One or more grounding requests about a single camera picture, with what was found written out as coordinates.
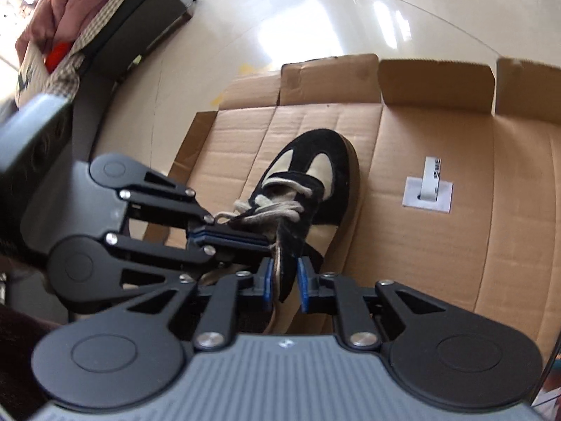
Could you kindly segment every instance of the flattened cardboard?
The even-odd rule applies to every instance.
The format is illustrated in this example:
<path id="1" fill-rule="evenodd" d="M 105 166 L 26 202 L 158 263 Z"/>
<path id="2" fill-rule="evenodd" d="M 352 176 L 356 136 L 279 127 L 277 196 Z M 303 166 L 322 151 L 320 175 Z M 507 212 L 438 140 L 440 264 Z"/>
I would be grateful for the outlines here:
<path id="1" fill-rule="evenodd" d="M 491 112 L 495 78 L 487 65 L 436 60 L 382 60 L 384 103 Z"/>
<path id="2" fill-rule="evenodd" d="M 374 54 L 322 58 L 280 70 L 280 105 L 381 102 Z"/>
<path id="3" fill-rule="evenodd" d="M 496 115 L 487 66 L 382 60 L 380 86 L 377 70 L 375 55 L 345 56 L 236 81 L 188 185 L 212 213 L 231 211 L 288 141 L 333 128 L 357 151 L 362 194 L 323 269 L 366 286 L 392 278 L 474 310 L 523 331 L 547 359 L 561 326 L 561 70 L 499 60 Z M 454 184 L 449 214 L 401 204 L 426 156 Z M 277 332 L 328 330 L 323 317 L 284 310 Z"/>
<path id="4" fill-rule="evenodd" d="M 402 205 L 426 156 L 438 156 L 441 180 L 454 184 L 449 214 Z M 490 115 L 384 108 L 368 186 L 344 272 L 359 285 L 389 278 L 473 310 L 493 203 Z"/>

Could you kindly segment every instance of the white floor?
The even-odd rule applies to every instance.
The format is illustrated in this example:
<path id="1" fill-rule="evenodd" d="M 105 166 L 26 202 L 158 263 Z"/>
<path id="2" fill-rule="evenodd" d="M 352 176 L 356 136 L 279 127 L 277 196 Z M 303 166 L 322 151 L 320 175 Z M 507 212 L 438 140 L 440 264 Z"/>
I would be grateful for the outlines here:
<path id="1" fill-rule="evenodd" d="M 561 0 L 199 0 L 119 89 L 97 152 L 167 172 L 195 112 L 237 74 L 365 52 L 561 66 Z"/>
<path id="2" fill-rule="evenodd" d="M 0 60 L 0 102 L 13 96 L 18 72 Z"/>

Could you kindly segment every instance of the shoe sole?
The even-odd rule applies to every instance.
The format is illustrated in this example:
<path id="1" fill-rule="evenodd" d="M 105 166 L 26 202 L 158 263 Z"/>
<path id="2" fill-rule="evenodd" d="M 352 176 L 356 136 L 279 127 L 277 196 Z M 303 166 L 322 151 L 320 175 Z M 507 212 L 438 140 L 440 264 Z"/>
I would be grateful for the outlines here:
<path id="1" fill-rule="evenodd" d="M 341 139 L 345 143 L 347 147 L 347 157 L 349 158 L 349 203 L 347 204 L 347 210 L 341 220 L 340 225 L 337 228 L 335 235 L 333 236 L 333 240 L 329 244 L 327 248 L 327 252 L 324 256 L 324 264 L 322 265 L 322 269 L 320 272 L 324 272 L 324 266 L 326 261 L 330 261 L 333 259 L 334 254 L 339 249 L 341 242 L 346 237 L 347 230 L 351 226 L 354 216 L 358 209 L 358 197 L 360 196 L 360 166 L 358 164 L 358 157 L 356 155 L 356 151 L 354 150 L 353 145 L 351 142 L 344 136 L 341 136 Z M 343 271 L 343 267 L 339 268 L 338 273 Z"/>

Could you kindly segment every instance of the suede sneaker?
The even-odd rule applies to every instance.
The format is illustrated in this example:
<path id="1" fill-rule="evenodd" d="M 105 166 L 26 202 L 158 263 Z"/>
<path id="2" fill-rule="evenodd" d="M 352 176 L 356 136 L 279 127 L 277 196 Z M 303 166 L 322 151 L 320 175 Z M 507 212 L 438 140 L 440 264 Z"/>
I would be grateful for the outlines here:
<path id="1" fill-rule="evenodd" d="M 285 317 L 282 333 L 299 309 L 292 289 L 297 261 L 308 256 L 321 272 L 352 222 L 358 202 L 360 174 L 352 144 L 330 129 L 298 136 L 273 160 L 247 202 L 236 201 L 236 213 L 222 212 L 234 229 L 263 233 L 273 245 L 276 314 Z"/>

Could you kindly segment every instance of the white label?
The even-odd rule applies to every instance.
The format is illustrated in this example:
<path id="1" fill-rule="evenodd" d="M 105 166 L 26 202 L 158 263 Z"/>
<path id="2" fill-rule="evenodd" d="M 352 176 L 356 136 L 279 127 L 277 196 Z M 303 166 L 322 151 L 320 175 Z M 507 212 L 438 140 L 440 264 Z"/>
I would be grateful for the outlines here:
<path id="1" fill-rule="evenodd" d="M 438 194 L 436 200 L 426 201 L 420 199 L 421 186 L 424 180 L 417 177 L 408 177 L 405 182 L 405 192 L 403 193 L 402 204 L 407 207 L 415 207 L 417 209 L 429 209 L 430 211 L 439 211 L 450 213 L 452 205 L 452 186 L 451 182 L 439 182 Z"/>
<path id="2" fill-rule="evenodd" d="M 440 181 L 440 158 L 428 156 L 425 158 L 425 172 L 419 199 L 436 201 L 438 196 L 438 183 Z"/>

